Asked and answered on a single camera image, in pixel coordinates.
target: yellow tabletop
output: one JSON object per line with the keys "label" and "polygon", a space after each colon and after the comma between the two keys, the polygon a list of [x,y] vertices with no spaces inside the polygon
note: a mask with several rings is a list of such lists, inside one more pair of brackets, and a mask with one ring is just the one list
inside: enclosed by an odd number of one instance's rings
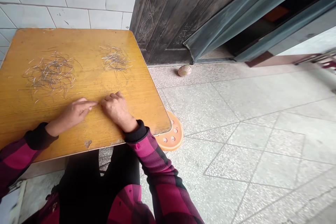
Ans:
{"label": "yellow tabletop", "polygon": [[[106,71],[102,48],[116,47],[128,56],[124,72]],[[46,95],[27,87],[25,72],[53,51],[73,58],[73,87]],[[131,31],[91,29],[20,29],[0,69],[0,149],[21,138],[41,122],[49,122],[80,97],[101,100],[121,91],[130,113],[155,134],[171,129],[170,119]],[[36,161],[54,159],[123,143],[121,130],[106,118],[100,106],[85,120],[59,136]]]}

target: pile of wire pieces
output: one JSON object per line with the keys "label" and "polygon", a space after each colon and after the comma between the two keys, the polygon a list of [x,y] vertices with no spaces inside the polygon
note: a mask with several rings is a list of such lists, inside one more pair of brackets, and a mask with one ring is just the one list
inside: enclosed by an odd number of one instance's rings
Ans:
{"label": "pile of wire pieces", "polygon": [[127,69],[129,66],[130,60],[128,59],[128,55],[120,48],[107,46],[101,47],[107,51],[104,52],[104,69],[105,71],[117,71],[122,72],[123,74],[127,73]]}
{"label": "pile of wire pieces", "polygon": [[73,61],[77,60],[74,58],[67,59],[65,56],[68,55],[55,51],[50,58],[42,58],[37,65],[31,66],[23,74],[23,77],[28,79],[26,87],[31,91],[32,97],[39,92],[43,93],[44,96],[61,93],[65,99],[67,98],[68,90],[75,84],[76,77],[73,73],[74,67],[72,64]]}

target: black pants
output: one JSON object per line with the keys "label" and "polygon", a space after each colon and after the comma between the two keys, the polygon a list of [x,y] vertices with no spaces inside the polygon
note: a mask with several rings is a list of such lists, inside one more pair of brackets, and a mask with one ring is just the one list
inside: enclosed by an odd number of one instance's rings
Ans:
{"label": "black pants", "polygon": [[113,149],[111,163],[100,176],[98,150],[70,157],[56,187],[60,223],[106,223],[112,202],[129,184],[140,184],[139,159],[127,145]]}

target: person's left hand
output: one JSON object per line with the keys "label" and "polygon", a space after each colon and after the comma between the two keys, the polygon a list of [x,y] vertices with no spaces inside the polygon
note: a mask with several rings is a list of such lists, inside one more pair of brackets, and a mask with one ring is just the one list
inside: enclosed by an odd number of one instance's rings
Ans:
{"label": "person's left hand", "polygon": [[81,123],[97,101],[88,101],[85,97],[69,104],[62,115],[45,126],[49,135],[56,137],[64,131]]}

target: round plastic stool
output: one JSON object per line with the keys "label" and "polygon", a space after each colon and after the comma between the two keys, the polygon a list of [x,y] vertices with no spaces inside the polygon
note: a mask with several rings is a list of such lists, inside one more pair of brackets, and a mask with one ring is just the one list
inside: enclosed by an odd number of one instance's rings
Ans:
{"label": "round plastic stool", "polygon": [[175,151],[183,142],[183,128],[178,118],[170,111],[167,114],[171,121],[171,130],[167,133],[156,135],[155,138],[164,151]]}

